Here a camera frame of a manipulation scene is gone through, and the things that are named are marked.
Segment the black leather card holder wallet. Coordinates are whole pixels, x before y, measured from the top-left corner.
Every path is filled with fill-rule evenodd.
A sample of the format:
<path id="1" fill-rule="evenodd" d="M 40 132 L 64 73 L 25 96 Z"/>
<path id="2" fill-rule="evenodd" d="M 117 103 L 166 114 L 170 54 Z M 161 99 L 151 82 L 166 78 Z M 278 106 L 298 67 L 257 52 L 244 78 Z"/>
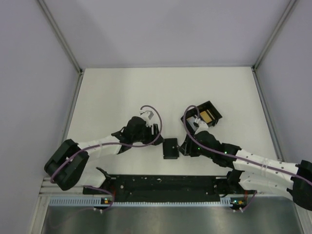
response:
<path id="1" fill-rule="evenodd" d="M 179 158 L 179 146 L 177 138 L 165 138 L 162 144 L 163 147 L 163 159 L 178 159 Z"/>

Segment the black plastic card tray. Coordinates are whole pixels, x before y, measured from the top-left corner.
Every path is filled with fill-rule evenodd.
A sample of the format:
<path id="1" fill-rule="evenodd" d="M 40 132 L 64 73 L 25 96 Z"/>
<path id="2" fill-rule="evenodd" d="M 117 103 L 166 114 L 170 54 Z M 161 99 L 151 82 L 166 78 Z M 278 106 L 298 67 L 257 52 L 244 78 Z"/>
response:
<path id="1" fill-rule="evenodd" d="M 222 118 L 221 113 L 210 101 L 197 106 L 197 108 L 199 109 L 199 115 L 195 108 L 188 110 L 186 113 L 186 126 L 192 134 L 198 129 L 198 126 L 195 124 L 197 118 L 204 121 L 209 127 L 217 125 Z"/>

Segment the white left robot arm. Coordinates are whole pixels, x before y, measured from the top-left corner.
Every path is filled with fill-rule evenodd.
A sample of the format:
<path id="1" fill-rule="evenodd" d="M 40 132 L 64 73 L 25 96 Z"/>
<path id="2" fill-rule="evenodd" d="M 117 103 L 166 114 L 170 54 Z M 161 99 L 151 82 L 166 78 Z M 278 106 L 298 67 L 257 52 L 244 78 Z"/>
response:
<path id="1" fill-rule="evenodd" d="M 74 186 L 94 187 L 99 193 L 109 191 L 109 175 L 95 161 L 119 155 L 132 148 L 157 146 L 163 142 L 163 123 L 151 123 L 150 117 L 132 117 L 126 126 L 109 136 L 83 143 L 65 140 L 44 165 L 51 183 L 67 191 Z"/>

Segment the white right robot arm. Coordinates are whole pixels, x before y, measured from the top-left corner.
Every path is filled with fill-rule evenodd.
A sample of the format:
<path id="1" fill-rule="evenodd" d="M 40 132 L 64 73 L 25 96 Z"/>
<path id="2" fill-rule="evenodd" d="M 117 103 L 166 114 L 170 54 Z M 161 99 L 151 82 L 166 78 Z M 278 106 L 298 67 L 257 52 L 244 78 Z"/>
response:
<path id="1" fill-rule="evenodd" d="M 283 196 L 306 210 L 312 209 L 312 164 L 299 164 L 264 158 L 239 146 L 221 143 L 208 131 L 186 136 L 179 148 L 185 156 L 205 156 L 220 167 L 231 168 L 228 188 L 261 191 Z"/>

